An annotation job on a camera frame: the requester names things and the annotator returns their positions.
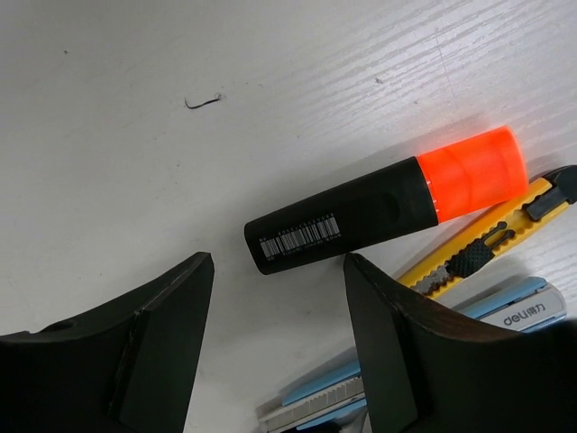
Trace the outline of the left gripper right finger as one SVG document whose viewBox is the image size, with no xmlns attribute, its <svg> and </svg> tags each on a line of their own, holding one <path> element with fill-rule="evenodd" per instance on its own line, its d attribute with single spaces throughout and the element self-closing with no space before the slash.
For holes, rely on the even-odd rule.
<svg viewBox="0 0 577 433">
<path fill-rule="evenodd" d="M 520 333 L 468 318 L 357 253 L 348 309 L 376 432 L 573 432 L 576 324 Z"/>
</svg>

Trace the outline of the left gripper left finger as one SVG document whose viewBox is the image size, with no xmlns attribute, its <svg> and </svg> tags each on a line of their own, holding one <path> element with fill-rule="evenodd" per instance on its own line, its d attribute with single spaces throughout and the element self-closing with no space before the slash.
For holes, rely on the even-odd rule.
<svg viewBox="0 0 577 433">
<path fill-rule="evenodd" d="M 3 336 L 2 431 L 182 431 L 214 274 L 195 253 L 96 308 Z"/>
</svg>

